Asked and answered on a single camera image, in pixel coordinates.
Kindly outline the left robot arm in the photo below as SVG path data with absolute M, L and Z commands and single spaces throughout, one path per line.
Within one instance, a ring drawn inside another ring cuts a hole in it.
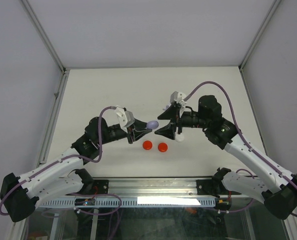
M 93 177 L 85 169 L 88 163 L 98 163 L 104 144 L 127 139 L 132 144 L 158 126 L 138 119 L 107 125 L 102 117 L 94 117 L 67 150 L 52 161 L 20 176 L 4 177 L 0 190 L 0 215 L 13 222 L 29 217 L 48 201 L 70 194 L 91 194 Z

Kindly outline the orange earbud case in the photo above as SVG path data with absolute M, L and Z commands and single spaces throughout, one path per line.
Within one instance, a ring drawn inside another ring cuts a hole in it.
M 142 147 L 144 150 L 151 150 L 153 148 L 153 143 L 150 141 L 150 140 L 145 140 L 143 143 L 142 143 Z
M 158 150 L 162 153 L 165 153 L 168 150 L 168 145 L 165 142 L 161 142 L 157 146 Z

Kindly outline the purple earbud case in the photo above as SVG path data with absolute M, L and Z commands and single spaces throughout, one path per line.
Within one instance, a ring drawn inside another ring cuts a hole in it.
M 150 130 L 155 130 L 159 127 L 159 122 L 156 120 L 148 121 L 146 124 L 146 128 Z

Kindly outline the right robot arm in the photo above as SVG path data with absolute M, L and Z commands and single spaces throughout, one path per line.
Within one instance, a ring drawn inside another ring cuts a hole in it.
M 175 140 L 183 128 L 202 129 L 206 138 L 226 151 L 256 176 L 240 176 L 228 168 L 220 168 L 212 176 L 212 189 L 218 193 L 232 191 L 264 204 L 280 220 L 287 219 L 297 207 L 297 174 L 280 166 L 243 137 L 236 125 L 222 116 L 222 106 L 213 95 L 198 100 L 198 110 L 186 106 L 182 97 L 173 99 L 158 120 L 169 123 L 155 134 Z

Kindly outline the white earbud case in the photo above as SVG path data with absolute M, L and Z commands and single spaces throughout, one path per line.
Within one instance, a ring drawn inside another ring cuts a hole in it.
M 178 142 L 178 143 L 181 143 L 183 142 L 185 139 L 185 136 L 183 134 L 176 134 L 175 135 L 175 140 Z

